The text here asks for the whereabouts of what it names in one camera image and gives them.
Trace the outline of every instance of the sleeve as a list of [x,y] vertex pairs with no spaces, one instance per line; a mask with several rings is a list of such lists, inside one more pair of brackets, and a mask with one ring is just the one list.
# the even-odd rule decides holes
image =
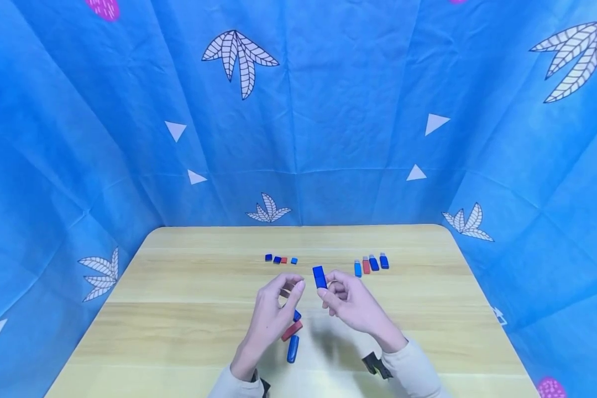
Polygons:
[[208,398],[262,398],[265,390],[257,370],[252,380],[253,382],[249,383],[237,379],[230,372],[230,366],[227,366],[219,374]]
[[415,341],[396,353],[383,353],[381,360],[393,376],[389,384],[396,398],[451,398]]

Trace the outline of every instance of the wrist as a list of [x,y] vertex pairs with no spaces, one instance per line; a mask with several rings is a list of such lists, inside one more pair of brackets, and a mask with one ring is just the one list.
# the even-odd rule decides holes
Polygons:
[[230,364],[232,376],[241,381],[252,381],[256,365],[263,356],[263,352],[265,352],[265,348],[261,347],[260,344],[256,344],[247,338],[242,341]]
[[384,353],[395,353],[407,347],[409,341],[402,334],[400,328],[395,326],[391,320],[387,319],[384,323],[377,325],[374,332],[370,335],[376,340]]

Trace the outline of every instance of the blue usb cap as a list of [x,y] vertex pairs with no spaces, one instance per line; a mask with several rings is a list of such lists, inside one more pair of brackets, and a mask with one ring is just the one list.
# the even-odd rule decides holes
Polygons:
[[380,267],[383,269],[389,269],[389,261],[387,261],[387,256],[385,253],[380,253]]
[[327,289],[327,281],[325,281],[325,273],[323,272],[323,267],[317,265],[316,267],[312,268],[312,272],[314,273],[314,281],[316,282],[316,289],[323,288]]
[[294,335],[290,338],[290,345],[287,346],[287,361],[293,364],[297,359],[297,352],[299,351],[299,337]]
[[356,274],[357,277],[363,276],[363,269],[360,267],[359,260],[354,261],[354,274]]
[[369,266],[371,267],[372,271],[380,270],[380,268],[378,267],[378,261],[376,261],[376,258],[374,257],[373,254],[369,255]]

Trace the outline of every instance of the pink dot print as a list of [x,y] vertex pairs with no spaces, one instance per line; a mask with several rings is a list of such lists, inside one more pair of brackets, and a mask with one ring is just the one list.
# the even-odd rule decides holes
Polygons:
[[119,18],[119,6],[117,0],[86,0],[86,4],[93,9],[98,16],[107,21],[114,21]]
[[567,398],[566,391],[559,381],[546,377],[537,385],[540,398]]

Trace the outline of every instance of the leaf pattern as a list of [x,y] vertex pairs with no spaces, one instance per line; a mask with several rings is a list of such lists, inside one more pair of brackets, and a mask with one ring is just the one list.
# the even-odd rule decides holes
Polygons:
[[482,207],[476,202],[471,210],[471,214],[469,215],[469,219],[467,220],[464,229],[479,228],[480,223],[482,223]]
[[272,221],[270,221],[270,222],[277,221],[277,219],[285,216],[285,214],[287,214],[287,213],[290,213],[290,211],[292,211],[292,210],[288,209],[288,208],[279,209],[276,213],[274,213],[274,216],[272,217]]
[[239,71],[241,72],[241,99],[248,98],[255,88],[255,63],[245,57],[243,47],[239,47]]
[[207,47],[206,51],[203,52],[201,60],[213,60],[221,58],[221,55],[219,53],[221,50],[221,45],[228,36],[228,33],[230,32],[231,31],[224,32],[220,34],[218,37],[215,37],[214,40],[210,43],[210,45]]
[[258,217],[260,217],[261,219],[264,219],[266,222],[270,221],[270,217],[268,217],[268,213],[266,213],[260,204],[256,204],[256,214],[258,215]]
[[223,39],[221,46],[221,58],[223,60],[223,69],[226,71],[228,81],[232,81],[232,71],[234,70],[234,62],[237,59],[237,41],[234,39],[234,32],[228,32],[226,38]]
[[95,299],[108,292],[118,281],[119,273],[119,247],[115,247],[111,261],[102,257],[85,257],[78,260],[78,263],[89,267],[105,276],[85,276],[84,279],[93,285],[93,290],[82,302]]
[[261,192],[261,197],[263,198],[265,210],[257,203],[256,213],[246,213],[248,217],[254,218],[256,221],[272,223],[283,217],[285,214],[290,213],[290,208],[281,208],[277,210],[276,203],[267,193]]
[[210,42],[201,57],[202,61],[222,59],[228,81],[232,81],[234,64],[239,57],[241,99],[247,99],[255,87],[255,63],[261,66],[278,66],[272,55],[236,30],[228,30]]
[[77,262],[104,275],[114,276],[113,265],[109,260],[102,259],[102,257],[86,257]]
[[486,234],[485,231],[480,231],[477,228],[465,229],[461,232],[462,235],[470,236],[471,238],[478,238],[482,240],[488,240],[489,242],[493,242],[494,240]]
[[482,223],[482,207],[479,203],[475,203],[469,219],[465,223],[464,221],[464,209],[458,210],[455,216],[450,213],[442,211],[442,215],[451,227],[453,227],[459,234],[469,236],[471,238],[478,238],[482,240],[488,240],[488,242],[494,242],[494,240],[483,230],[480,230],[480,224]]
[[566,98],[580,89],[597,69],[597,22],[562,30],[538,43],[530,51],[557,51],[546,72],[546,79],[581,54],[575,66],[544,102],[550,103]]
[[245,52],[245,55],[252,59],[253,62],[256,62],[259,65],[263,66],[278,66],[279,63],[276,59],[273,58],[272,55],[265,52],[264,49],[257,46],[256,43],[253,43],[250,39],[243,36],[243,34],[237,32],[237,38],[241,43],[241,47]]
[[464,230],[464,209],[460,209],[456,214],[456,217],[453,218],[453,222],[455,223],[455,229],[458,232],[462,232]]
[[261,193],[261,196],[263,197],[263,203],[265,205],[265,209],[268,210],[268,214],[276,213],[276,203],[274,203],[273,198],[267,193],[263,192]]
[[592,75],[597,68],[596,48],[597,42],[592,41],[588,50],[584,52],[584,55],[581,56],[578,63],[576,63],[573,69],[568,72],[568,75],[566,75],[562,82],[555,87],[545,103],[555,102],[561,100],[563,97],[570,96],[570,94],[577,91],[588,81],[590,75]]

